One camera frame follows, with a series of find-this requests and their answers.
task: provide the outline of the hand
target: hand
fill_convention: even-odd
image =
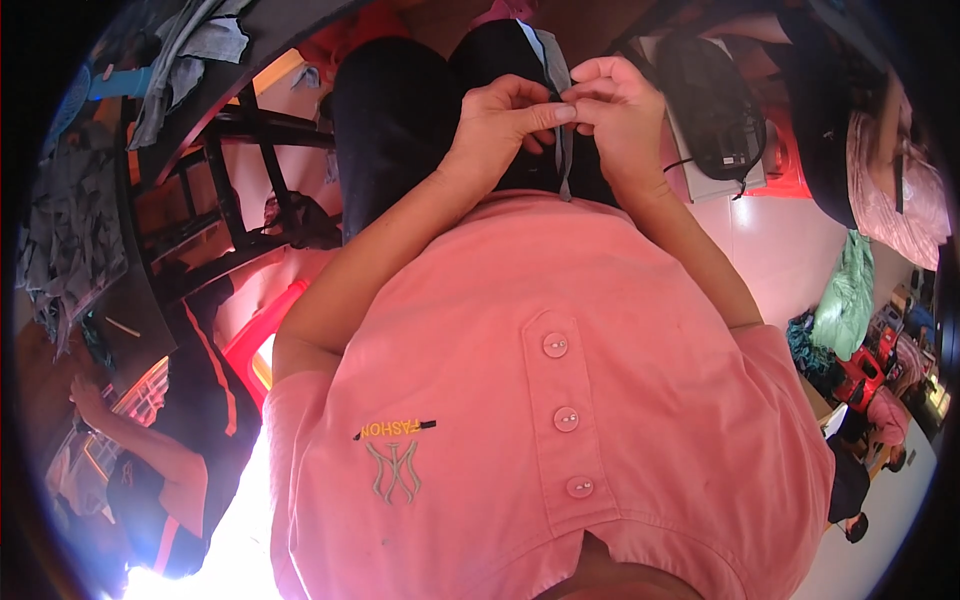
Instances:
[[[520,146],[541,154],[541,142],[556,141],[551,130],[574,120],[573,106],[549,99],[546,87],[517,75],[470,90],[450,152],[437,170],[452,181],[475,186],[482,198],[496,187]]]
[[[102,416],[110,412],[100,396],[100,388],[80,374],[75,376],[70,384],[70,401],[77,405],[77,411],[86,424],[94,429],[99,428]]]
[[[622,57],[587,60],[570,78],[578,83],[561,98],[577,109],[577,132],[595,138],[600,170],[614,193],[668,191],[660,165],[663,95]]]

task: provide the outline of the pink polo shirt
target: pink polo shirt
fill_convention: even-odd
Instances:
[[[876,432],[870,437],[872,441],[897,445],[906,440],[906,412],[887,386],[880,386],[874,392],[870,404],[867,404],[867,420],[876,426]]]
[[[616,209],[508,192],[265,406],[288,599],[533,598],[585,531],[705,598],[787,598],[833,461],[782,333],[730,332]]]

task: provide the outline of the sunlight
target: sunlight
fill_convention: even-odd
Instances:
[[[270,566],[270,486],[266,436],[260,436],[237,495],[213,534],[204,567],[170,581],[145,568],[130,572],[124,600],[280,600]]]

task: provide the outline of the strap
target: strap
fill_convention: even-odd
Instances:
[[[897,187],[897,212],[903,214],[903,155],[894,158],[894,185]]]

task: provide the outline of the stick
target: stick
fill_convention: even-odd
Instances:
[[[111,324],[111,325],[114,325],[115,327],[126,331],[127,333],[131,334],[131,336],[133,336],[134,338],[140,337],[140,332],[137,331],[136,329],[130,329],[130,328],[127,327],[126,325],[120,324],[120,323],[114,321],[113,319],[111,319],[110,317],[105,317],[105,319],[107,320],[107,323],[109,323],[109,324]]]

